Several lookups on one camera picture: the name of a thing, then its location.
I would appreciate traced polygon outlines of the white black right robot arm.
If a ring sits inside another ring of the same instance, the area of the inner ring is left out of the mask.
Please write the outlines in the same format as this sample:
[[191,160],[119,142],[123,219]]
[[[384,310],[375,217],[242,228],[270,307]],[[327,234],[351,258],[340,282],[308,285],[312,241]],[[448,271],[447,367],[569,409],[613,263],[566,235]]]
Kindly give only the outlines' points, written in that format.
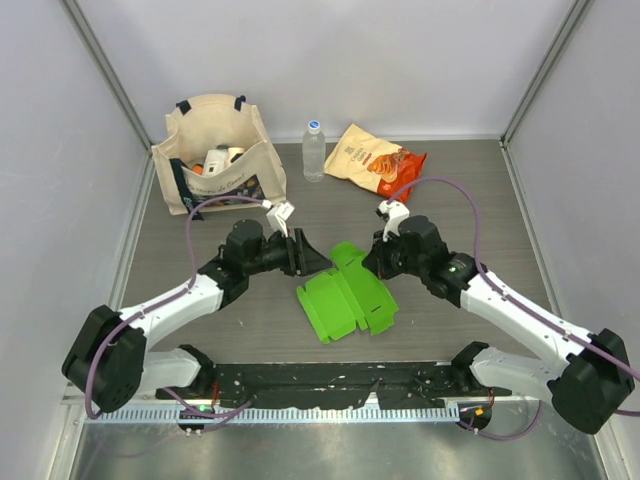
[[593,333],[520,295],[474,257],[449,251],[424,215],[398,204],[377,214],[385,225],[373,235],[365,268],[381,280],[418,278],[433,296],[492,323],[533,354],[472,343],[452,361],[457,391],[472,395],[490,387],[533,397],[586,434],[599,432],[619,411],[635,382],[618,334]]

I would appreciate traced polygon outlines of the green paper box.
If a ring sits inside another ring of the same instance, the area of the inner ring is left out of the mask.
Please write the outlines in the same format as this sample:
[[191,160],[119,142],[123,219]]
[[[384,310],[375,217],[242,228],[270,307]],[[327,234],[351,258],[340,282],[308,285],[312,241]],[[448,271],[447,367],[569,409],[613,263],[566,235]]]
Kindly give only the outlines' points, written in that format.
[[318,339],[328,344],[357,329],[377,335],[391,328],[399,307],[385,284],[362,266],[365,252],[342,242],[330,258],[332,268],[296,289]]

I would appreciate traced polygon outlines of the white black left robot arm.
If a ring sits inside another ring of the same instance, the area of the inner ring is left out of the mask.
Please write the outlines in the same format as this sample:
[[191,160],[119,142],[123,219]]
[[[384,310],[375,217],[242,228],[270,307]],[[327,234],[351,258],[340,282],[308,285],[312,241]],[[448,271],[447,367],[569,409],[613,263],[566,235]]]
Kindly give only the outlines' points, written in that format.
[[217,255],[185,283],[119,311],[106,305],[93,309],[63,362],[62,374],[84,393],[90,418],[115,412],[146,392],[162,398],[209,396],[215,373],[207,355],[191,345],[168,352],[156,352],[154,346],[236,301],[253,275],[278,270],[305,277],[331,265],[300,228],[266,237],[259,222],[239,221]]

